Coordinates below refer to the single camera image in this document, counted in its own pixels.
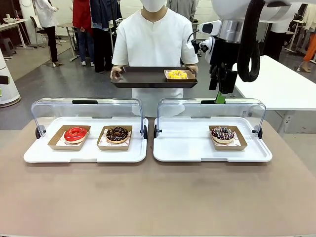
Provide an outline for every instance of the white tray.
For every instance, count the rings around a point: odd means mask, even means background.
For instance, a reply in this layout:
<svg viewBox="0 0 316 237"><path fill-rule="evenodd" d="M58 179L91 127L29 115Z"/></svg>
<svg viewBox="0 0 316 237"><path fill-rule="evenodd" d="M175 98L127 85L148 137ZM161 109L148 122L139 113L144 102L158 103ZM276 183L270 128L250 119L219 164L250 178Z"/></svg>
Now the white tray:
<svg viewBox="0 0 316 237"><path fill-rule="evenodd" d="M80 151L55 151L47 143L62 125L90 125L90 134ZM97 140L103 126L132 125L133 132L128 151L101 151ZM140 133L139 118L91 118L61 117L55 119L47 128L46 135L37 139L24 154L28 163L46 162L140 162L146 156L147 140Z"/></svg>
<svg viewBox="0 0 316 237"><path fill-rule="evenodd" d="M215 150L210 125L237 126L248 146L243 151ZM154 140L154 157L160 161L268 162L272 159L266 144L252 133L250 123L244 118L162 118L160 129L162 133Z"/></svg>

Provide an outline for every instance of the donut box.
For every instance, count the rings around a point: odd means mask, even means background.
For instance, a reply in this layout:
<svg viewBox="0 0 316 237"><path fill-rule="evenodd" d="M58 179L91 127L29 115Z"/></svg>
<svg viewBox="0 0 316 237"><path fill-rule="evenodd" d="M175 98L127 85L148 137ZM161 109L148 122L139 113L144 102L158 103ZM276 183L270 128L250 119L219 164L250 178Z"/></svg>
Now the donut box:
<svg viewBox="0 0 316 237"><path fill-rule="evenodd" d="M214 141L214 139L212 138L212 129L215 127L222 127L222 126L230 129L232 132L235 133L234 140L228 144L220 144ZM210 131L210 136L211 136L211 140L213 142L214 148L217 151L243 151L248 145L237 126L226 126L226 125L209 126L209 131Z"/></svg>
<svg viewBox="0 0 316 237"><path fill-rule="evenodd" d="M108 130L115 128L115 127L124 127L128 131L128 139L120 144L113 144L107 141L106 133ZM116 125L116 126L104 126L101 130L99 139L97 141L97 146L102 151L128 151L130 145L130 139L132 136L133 126L129 125Z"/></svg>
<svg viewBox="0 0 316 237"><path fill-rule="evenodd" d="M197 82L196 76L190 70L181 70L188 75L187 79L171 79L168 75L171 70L164 70L167 82Z"/></svg>
<svg viewBox="0 0 316 237"><path fill-rule="evenodd" d="M61 138L64 136L64 133L68 131L69 129L73 127L82 127L87 130L87 134L84 137L84 140L79 143L78 145L67 145L63 144L63 146L59 146L57 144L60 144ZM91 126L81 126L81 125L63 125L56 134L52 137L52 139L49 141L48 145L53 150L62 150L62 151L80 151L83 147L85 141L87 140L89 133L90 133Z"/></svg>

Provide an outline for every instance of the glove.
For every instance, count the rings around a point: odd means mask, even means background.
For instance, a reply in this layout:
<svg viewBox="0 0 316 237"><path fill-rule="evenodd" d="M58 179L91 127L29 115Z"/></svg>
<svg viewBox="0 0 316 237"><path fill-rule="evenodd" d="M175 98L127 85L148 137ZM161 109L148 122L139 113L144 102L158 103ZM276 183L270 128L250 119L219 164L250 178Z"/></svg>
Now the glove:
<svg viewBox="0 0 316 237"><path fill-rule="evenodd" d="M121 76L121 75L120 75L120 72L121 72L121 71L122 71L122 69L119 68L119 67L112 67L111 74L110 74L110 78L111 78L111 79L116 79L116 80L118 80L119 77Z"/></svg>
<svg viewBox="0 0 316 237"><path fill-rule="evenodd" d="M187 66L187 68L189 68L190 71L191 71L192 73L194 73L194 74L197 76L197 74L198 74L198 66L189 65L189 66Z"/></svg>

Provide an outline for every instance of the orange pants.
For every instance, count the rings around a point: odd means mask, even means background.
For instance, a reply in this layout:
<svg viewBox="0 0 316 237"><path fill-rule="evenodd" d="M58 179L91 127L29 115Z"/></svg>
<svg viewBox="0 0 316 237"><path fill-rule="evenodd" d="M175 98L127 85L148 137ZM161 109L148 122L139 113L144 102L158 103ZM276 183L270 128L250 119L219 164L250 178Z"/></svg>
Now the orange pants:
<svg viewBox="0 0 316 237"><path fill-rule="evenodd" d="M304 61L309 62L316 52L316 34L312 33L310 37L310 46L308 47Z"/></svg>

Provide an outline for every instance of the red jacket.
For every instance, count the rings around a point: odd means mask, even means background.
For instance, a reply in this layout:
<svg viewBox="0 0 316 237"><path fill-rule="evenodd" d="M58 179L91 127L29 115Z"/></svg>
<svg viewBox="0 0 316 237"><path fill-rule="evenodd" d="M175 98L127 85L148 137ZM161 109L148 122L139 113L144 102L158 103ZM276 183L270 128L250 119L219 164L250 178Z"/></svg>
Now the red jacket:
<svg viewBox="0 0 316 237"><path fill-rule="evenodd" d="M89 0L74 0L73 25L92 34Z"/></svg>

